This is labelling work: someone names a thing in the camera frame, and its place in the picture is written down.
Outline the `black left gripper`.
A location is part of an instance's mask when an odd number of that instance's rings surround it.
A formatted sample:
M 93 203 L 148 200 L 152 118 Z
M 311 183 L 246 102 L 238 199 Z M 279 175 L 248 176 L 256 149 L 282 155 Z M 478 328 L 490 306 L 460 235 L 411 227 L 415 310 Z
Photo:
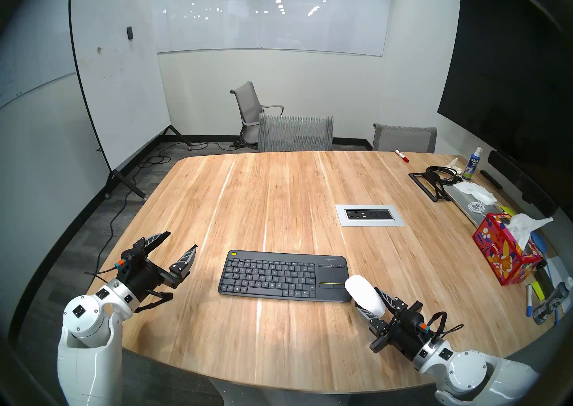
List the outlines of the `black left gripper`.
M 177 288 L 179 281 L 184 281 L 194 263 L 197 244 L 186 251 L 177 262 L 169 268 L 169 273 L 153 264 L 146 258 L 159 247 L 169 236 L 170 231 L 143 237 L 133 244 L 135 251 L 124 251 L 118 260 L 118 281 L 125 285 L 139 302 L 149 295 L 163 300 L 171 300 L 173 295 L 160 293 L 155 289 L 160 285 Z

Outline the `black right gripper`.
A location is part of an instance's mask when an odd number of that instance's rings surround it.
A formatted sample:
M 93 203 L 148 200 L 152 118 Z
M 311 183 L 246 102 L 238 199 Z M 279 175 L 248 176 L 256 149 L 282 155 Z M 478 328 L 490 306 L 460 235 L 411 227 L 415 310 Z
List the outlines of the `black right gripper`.
M 374 313 L 356 305 L 361 318 L 366 322 L 368 330 L 376 337 L 370 344 L 370 350 L 379 353 L 387 345 L 392 345 L 408 359 L 419 356 L 424 345 L 433 348 L 437 344 L 437 333 L 426 324 L 421 309 L 423 303 L 414 302 L 411 307 L 399 298 L 375 288 L 387 310 L 393 315 L 389 323 L 377 317 Z

